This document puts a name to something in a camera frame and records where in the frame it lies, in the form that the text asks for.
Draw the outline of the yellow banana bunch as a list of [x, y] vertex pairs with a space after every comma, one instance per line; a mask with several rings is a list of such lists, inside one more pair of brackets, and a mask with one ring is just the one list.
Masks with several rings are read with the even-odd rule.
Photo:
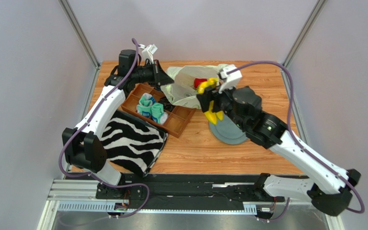
[[[207, 87], [216, 88], [219, 85], [218, 78], [209, 78], [207, 81], [201, 83], [198, 87], [197, 94], [204, 93]], [[218, 120], [223, 120], [223, 112], [212, 112], [211, 110], [204, 112], [207, 120], [214, 125], [217, 124]]]

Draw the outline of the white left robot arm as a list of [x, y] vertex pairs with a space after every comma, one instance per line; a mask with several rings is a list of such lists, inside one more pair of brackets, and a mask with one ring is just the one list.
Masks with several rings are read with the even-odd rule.
[[122, 174], [107, 161], [107, 152], [100, 141], [108, 122], [136, 84], [164, 86], [174, 82], [153, 58], [155, 45], [139, 48], [141, 52], [131, 49], [120, 52], [118, 65], [106, 79], [99, 99], [74, 128], [66, 128], [62, 133], [64, 147], [60, 158], [87, 170], [101, 183], [116, 187], [121, 186]]

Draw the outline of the pale green plastic bag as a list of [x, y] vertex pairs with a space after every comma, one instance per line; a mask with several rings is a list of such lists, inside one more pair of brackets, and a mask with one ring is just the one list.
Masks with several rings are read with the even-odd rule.
[[228, 64], [213, 65], [186, 65], [183, 67], [169, 67], [166, 73], [174, 80], [173, 84], [161, 86], [170, 104], [190, 109], [200, 109], [200, 103], [196, 98], [197, 90], [194, 86], [195, 79], [217, 78], [219, 70]]

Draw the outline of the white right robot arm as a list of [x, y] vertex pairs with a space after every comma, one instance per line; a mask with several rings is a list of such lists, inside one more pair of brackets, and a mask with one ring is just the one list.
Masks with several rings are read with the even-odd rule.
[[360, 172], [340, 168], [316, 153], [280, 118], [263, 111], [261, 97], [251, 88], [220, 92], [207, 87], [196, 97], [208, 120], [212, 120], [214, 112], [223, 113], [251, 142], [281, 155], [306, 174], [299, 179], [262, 173], [254, 184], [259, 191], [272, 197], [310, 202], [329, 216], [338, 216], [348, 209]]

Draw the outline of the red apple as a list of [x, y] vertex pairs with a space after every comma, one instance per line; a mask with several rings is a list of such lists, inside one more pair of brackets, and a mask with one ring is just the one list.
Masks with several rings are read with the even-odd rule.
[[207, 81], [207, 79], [195, 78], [193, 82], [194, 89], [198, 90], [199, 85], [205, 81]]

